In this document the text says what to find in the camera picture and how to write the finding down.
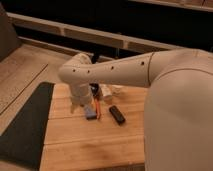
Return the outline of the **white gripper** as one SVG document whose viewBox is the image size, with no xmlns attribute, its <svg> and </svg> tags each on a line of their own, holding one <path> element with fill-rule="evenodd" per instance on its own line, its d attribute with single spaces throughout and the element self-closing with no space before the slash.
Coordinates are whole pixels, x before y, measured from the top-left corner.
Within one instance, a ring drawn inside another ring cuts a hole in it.
<svg viewBox="0 0 213 171">
<path fill-rule="evenodd" d="M 70 95 L 71 112 L 74 112 L 79 106 L 89 105 L 92 102 L 92 95 L 90 91 L 83 94 L 72 92 Z"/>
</svg>

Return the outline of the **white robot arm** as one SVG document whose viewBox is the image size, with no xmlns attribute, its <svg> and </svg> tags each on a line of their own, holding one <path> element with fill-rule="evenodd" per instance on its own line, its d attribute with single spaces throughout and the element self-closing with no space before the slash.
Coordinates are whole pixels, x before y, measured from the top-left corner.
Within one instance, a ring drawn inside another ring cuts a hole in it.
<svg viewBox="0 0 213 171">
<path fill-rule="evenodd" d="M 88 83 L 146 88 L 146 171 L 213 171 L 213 53 L 186 48 L 97 64 L 79 53 L 59 77 L 77 101 Z"/>
</svg>

